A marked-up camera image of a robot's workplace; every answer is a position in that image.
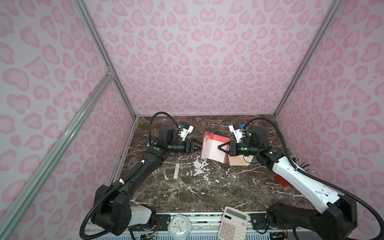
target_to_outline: calculator display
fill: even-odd
[[[235,217],[241,218],[243,220],[247,219],[247,216],[244,216],[243,214],[240,214],[238,212],[235,212],[235,211],[232,211],[232,210],[229,210],[229,209],[227,209],[227,213],[229,213],[229,214],[231,214],[231,215],[233,215]]]

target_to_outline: calculator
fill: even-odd
[[[231,207],[225,207],[218,238],[220,240],[244,240],[249,215]]]

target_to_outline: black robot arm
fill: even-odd
[[[185,131],[192,131],[192,126],[185,126],[188,128]],[[181,139],[184,140],[181,141],[176,137],[176,129],[173,126],[163,126],[159,131],[159,137],[151,142],[140,157],[141,160],[128,173],[110,186],[102,185],[97,189],[94,206],[80,226],[79,235],[82,239],[94,239],[108,232],[120,235],[128,226],[133,225],[132,222],[137,222],[137,219],[132,217],[130,201],[144,180],[161,166],[171,152],[190,153],[201,149],[195,144],[202,145],[202,143],[195,139],[186,139],[183,130],[184,126],[179,129]],[[85,226],[89,219],[105,231],[94,235],[85,234]]]

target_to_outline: black cable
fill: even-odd
[[[173,119],[173,117],[171,115],[169,115],[168,113],[166,112],[157,112],[155,113],[151,119],[149,120],[149,126],[148,126],[148,144],[151,145],[152,143],[152,140],[151,140],[151,127],[152,127],[152,122],[153,122],[153,119],[155,119],[155,117],[159,114],[164,114],[164,115],[167,115],[170,119],[172,119],[172,121],[174,122],[174,124],[176,125],[176,127],[179,127],[179,125],[177,124],[177,122],[175,121],[175,119]]]
[[[129,174],[128,176],[126,176],[125,178],[123,178],[123,182],[128,182],[129,179],[131,179],[139,170],[140,168],[144,165],[143,162],[140,163],[140,165],[135,169],[133,170],[133,172],[131,174]],[[80,229],[79,229],[79,236],[81,237],[81,239],[84,239],[84,240],[90,240],[90,239],[94,239],[94,238],[98,238],[100,236],[103,236],[104,234],[107,234],[109,233],[109,231],[105,230],[105,231],[102,231],[102,232],[99,232],[99,233],[96,233],[96,234],[93,234],[93,235],[87,235],[85,233],[85,226],[87,225],[87,222],[88,220],[91,218],[91,215],[92,213],[95,211],[95,209],[101,204],[103,203],[113,192],[115,192],[117,189],[119,189],[120,187],[122,186],[122,183],[119,182],[118,184],[116,184],[114,187],[112,187],[108,192],[106,192],[94,205],[93,207],[89,210],[88,214],[85,216],[83,222],[81,223],[80,225]]]
[[[252,164],[256,164],[257,162],[252,162],[252,160],[250,161],[250,162],[247,162],[246,160],[245,160],[245,155],[243,155],[243,160],[244,160],[244,162],[246,162],[246,163],[252,163]]]
[[[297,236],[297,233],[296,233],[296,228],[297,226],[293,226],[293,235],[295,236],[296,240],[300,240],[299,237]]]
[[[258,221],[258,222],[256,222],[256,223],[255,223],[255,228],[256,228],[256,226],[259,225],[260,223],[266,223],[266,222],[265,222],[265,221]],[[267,230],[268,230],[268,223],[266,223],[266,229],[264,230],[264,232],[259,232],[259,230],[256,229],[256,231],[257,231],[258,233],[260,233],[260,234],[265,234],[265,233],[267,232]]]
[[[248,124],[250,124],[251,122],[255,121],[255,120],[265,120],[267,122],[269,122],[273,127],[274,129],[276,130],[277,134],[279,135],[279,138],[281,140],[281,144],[283,146],[283,149],[284,149],[284,153],[285,153],[285,156],[288,158],[288,161],[289,163],[292,165],[292,167],[298,171],[299,173],[307,176],[307,177],[310,177],[318,182],[321,182],[322,184],[324,185],[327,185],[331,188],[334,188],[348,196],[350,196],[352,199],[354,199],[355,201],[357,201],[358,203],[360,203],[361,205],[363,205],[363,207],[365,207],[369,212],[371,212],[374,217],[377,219],[379,225],[380,225],[380,232],[379,234],[375,237],[375,238],[372,238],[370,240],[384,240],[384,220],[382,219],[382,217],[378,214],[378,212],[376,210],[373,209],[373,207],[371,207],[368,203],[366,203],[365,201],[363,201],[361,198],[353,195],[352,193],[348,192],[347,190],[344,190],[342,189],[341,187],[338,187],[330,182],[327,182],[325,180],[322,180],[316,176],[313,176],[312,174],[309,174],[307,173],[306,171],[300,169],[297,167],[297,165],[292,161],[291,157],[290,157],[290,154],[288,152],[288,149],[287,149],[287,146],[286,146],[286,142],[284,140],[284,137],[283,137],[283,134],[282,132],[280,131],[279,127],[277,126],[277,124],[275,122],[273,122],[272,120],[270,120],[269,118],[266,118],[266,117],[256,117],[256,118],[253,118],[251,120],[249,120],[245,125],[244,125],[244,129],[246,129],[246,127],[248,126]]]
[[[129,230],[129,233],[131,234],[131,238],[133,240],[136,240],[135,236],[133,235],[132,227],[130,227],[128,230]]]

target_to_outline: open card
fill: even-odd
[[[206,132],[203,138],[203,147],[201,150],[201,159],[211,159],[221,163],[225,163],[227,154],[218,149],[218,146],[229,142],[231,139],[212,133]],[[223,147],[224,150],[229,150],[229,145]]]

